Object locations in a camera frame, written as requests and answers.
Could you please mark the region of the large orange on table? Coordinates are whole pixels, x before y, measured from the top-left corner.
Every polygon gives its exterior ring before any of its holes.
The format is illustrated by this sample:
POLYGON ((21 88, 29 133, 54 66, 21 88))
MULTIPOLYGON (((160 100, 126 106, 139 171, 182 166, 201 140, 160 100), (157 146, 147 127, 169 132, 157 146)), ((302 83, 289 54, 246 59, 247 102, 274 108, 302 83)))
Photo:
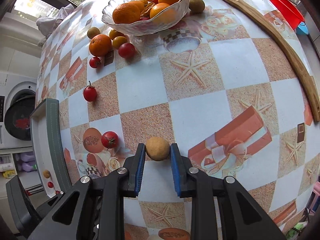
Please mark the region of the large orange on table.
POLYGON ((105 34, 96 35, 91 39, 89 52, 96 57, 103 57, 112 50, 111 39, 105 34))

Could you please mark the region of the kiwi left of orange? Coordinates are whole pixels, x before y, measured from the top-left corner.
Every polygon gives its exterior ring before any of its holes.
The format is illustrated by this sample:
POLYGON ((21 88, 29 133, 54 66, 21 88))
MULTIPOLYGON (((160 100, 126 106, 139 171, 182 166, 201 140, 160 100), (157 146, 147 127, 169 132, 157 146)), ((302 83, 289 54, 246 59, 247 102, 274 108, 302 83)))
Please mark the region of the kiwi left of orange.
POLYGON ((97 27, 91 27, 87 31, 87 37, 89 39, 92 39, 93 37, 97 36, 100 34, 100 29, 97 27))

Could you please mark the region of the large orange in bowl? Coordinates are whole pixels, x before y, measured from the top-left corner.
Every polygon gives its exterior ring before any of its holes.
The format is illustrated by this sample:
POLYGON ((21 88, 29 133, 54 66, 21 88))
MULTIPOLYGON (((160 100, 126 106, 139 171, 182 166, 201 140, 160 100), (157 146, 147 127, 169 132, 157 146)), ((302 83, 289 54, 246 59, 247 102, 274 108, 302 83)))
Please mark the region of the large orange in bowl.
POLYGON ((123 3, 114 9, 112 18, 115 24, 131 24, 140 19, 140 9, 133 3, 123 3))

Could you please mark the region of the long wooden board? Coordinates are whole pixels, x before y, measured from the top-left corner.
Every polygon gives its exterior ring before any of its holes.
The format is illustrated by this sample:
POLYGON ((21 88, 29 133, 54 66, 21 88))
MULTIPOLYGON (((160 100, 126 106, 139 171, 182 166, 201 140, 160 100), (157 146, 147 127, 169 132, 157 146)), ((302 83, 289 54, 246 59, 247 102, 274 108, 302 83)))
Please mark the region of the long wooden board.
POLYGON ((319 122, 319 96, 318 91, 313 83, 313 79, 307 71, 304 63, 295 52, 295 50, 287 43, 285 38, 276 30, 276 28, 268 22, 268 20, 252 6, 244 2, 243 0, 223 0, 229 5, 235 7, 248 18, 250 18, 256 25, 258 25, 264 32, 271 36, 279 48, 283 51, 287 57, 292 69, 294 70, 296 76, 298 77, 306 97, 308 99, 313 120, 319 122))

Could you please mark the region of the blue plastic basin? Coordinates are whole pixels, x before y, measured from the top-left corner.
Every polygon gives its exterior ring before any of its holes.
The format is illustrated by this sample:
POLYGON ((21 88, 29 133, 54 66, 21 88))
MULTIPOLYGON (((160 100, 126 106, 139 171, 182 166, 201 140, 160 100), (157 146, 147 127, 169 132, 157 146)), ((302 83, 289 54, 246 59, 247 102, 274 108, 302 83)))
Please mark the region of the blue plastic basin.
POLYGON ((297 28, 296 28, 296 34, 297 35, 308 35, 309 34, 309 31, 308 31, 308 28, 305 24, 305 22, 301 22, 297 28))

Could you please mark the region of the white washing machine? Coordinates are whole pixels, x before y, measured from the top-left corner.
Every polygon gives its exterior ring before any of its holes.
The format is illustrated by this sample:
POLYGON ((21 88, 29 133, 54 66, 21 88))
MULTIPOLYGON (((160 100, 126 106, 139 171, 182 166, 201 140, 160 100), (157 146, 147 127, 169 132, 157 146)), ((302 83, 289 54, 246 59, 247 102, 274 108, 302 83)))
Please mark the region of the white washing machine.
POLYGON ((31 146, 36 79, 1 72, 1 149, 31 146))

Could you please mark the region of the kiwi beside bowl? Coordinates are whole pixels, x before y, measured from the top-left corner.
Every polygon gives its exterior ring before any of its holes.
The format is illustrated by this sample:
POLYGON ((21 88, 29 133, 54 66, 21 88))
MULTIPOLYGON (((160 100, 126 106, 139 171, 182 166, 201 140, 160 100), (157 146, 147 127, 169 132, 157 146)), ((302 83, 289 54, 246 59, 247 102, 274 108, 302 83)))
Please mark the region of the kiwi beside bowl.
POLYGON ((189 9, 193 14, 202 13, 205 9, 205 3, 203 0, 190 0, 189 1, 189 9))

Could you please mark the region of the red tomato with stem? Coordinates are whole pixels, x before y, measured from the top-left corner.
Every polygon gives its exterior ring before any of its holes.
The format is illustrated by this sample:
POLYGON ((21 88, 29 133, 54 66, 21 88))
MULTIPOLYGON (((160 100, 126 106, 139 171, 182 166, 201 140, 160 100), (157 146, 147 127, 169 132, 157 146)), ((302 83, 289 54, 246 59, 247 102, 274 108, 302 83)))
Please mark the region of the red tomato with stem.
POLYGON ((116 148, 119 143, 117 133, 114 131, 107 131, 101 136, 101 143, 107 149, 116 148))
POLYGON ((95 87, 91 85, 90 81, 89 85, 83 89, 83 97, 87 102, 93 102, 97 98, 97 91, 95 87))

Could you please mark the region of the clear glass fruit bowl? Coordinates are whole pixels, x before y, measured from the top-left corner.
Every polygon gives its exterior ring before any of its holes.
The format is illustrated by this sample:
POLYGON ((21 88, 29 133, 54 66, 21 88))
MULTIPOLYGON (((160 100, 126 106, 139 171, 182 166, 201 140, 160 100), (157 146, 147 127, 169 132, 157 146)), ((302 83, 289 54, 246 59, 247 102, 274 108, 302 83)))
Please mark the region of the clear glass fruit bowl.
POLYGON ((149 20, 137 21, 130 24, 115 23, 112 18, 114 9, 118 5, 130 1, 134 0, 110 0, 102 10, 102 21, 121 33, 142 36, 154 34, 176 25, 188 12, 190 0, 179 0, 149 20))

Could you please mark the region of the red plastic bucket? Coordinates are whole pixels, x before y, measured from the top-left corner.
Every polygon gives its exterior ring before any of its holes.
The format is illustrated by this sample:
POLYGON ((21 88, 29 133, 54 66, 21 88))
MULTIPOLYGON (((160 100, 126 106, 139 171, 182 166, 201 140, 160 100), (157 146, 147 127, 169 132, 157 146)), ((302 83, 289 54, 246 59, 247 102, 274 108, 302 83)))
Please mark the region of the red plastic bucket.
POLYGON ((289 0, 270 0, 281 12, 292 29, 296 29, 302 22, 304 16, 289 0))

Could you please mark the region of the brown round kiwi fruit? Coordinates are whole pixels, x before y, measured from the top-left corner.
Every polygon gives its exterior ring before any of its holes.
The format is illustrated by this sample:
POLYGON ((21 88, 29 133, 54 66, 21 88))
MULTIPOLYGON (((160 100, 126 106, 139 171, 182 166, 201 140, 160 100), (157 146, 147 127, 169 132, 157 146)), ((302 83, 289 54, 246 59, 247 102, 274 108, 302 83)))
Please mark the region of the brown round kiwi fruit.
POLYGON ((167 159, 170 153, 169 143, 161 137, 151 137, 145 144, 146 153, 154 161, 167 159))

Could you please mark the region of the red tomato near orange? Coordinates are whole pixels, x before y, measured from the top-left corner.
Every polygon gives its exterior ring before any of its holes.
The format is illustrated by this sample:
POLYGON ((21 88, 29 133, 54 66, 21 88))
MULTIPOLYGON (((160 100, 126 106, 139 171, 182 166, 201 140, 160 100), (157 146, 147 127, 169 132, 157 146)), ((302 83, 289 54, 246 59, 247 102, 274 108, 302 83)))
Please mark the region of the red tomato near orange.
POLYGON ((132 58, 136 53, 135 46, 131 43, 124 43, 118 49, 118 54, 124 59, 132 58))

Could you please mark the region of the orange in bowl front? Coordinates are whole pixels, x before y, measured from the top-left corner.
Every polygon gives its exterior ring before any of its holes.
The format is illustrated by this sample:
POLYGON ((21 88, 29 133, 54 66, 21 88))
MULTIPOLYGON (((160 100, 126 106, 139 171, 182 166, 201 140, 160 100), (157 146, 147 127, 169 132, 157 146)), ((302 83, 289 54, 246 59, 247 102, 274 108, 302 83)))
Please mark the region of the orange in bowl front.
POLYGON ((168 3, 157 3, 156 5, 154 5, 151 8, 149 17, 154 18, 155 16, 157 16, 160 12, 162 12, 164 9, 166 9, 169 6, 170 5, 168 3))

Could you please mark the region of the small red cherry tomato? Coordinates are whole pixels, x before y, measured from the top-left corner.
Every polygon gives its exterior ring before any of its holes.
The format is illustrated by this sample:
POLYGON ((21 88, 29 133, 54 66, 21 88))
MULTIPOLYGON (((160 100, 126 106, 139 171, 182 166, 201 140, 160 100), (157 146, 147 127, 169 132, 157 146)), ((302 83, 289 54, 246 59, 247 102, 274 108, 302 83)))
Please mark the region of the small red cherry tomato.
POLYGON ((101 66, 101 59, 99 57, 92 57, 89 60, 89 65, 91 68, 98 68, 101 66))

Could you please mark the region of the yellow tomato by bowl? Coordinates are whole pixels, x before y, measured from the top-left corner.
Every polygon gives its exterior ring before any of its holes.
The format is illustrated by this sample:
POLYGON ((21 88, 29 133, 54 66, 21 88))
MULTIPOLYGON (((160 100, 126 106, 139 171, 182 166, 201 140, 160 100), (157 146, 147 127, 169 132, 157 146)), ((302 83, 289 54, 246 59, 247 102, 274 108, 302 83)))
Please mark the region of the yellow tomato by bowl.
POLYGON ((122 44, 127 43, 125 36, 117 36, 112 40, 112 46, 114 49, 119 49, 122 44))
POLYGON ((119 32, 119 31, 116 31, 114 29, 112 29, 110 32, 109 32, 109 38, 114 40, 116 37, 119 37, 119 36, 124 36, 123 33, 119 32))

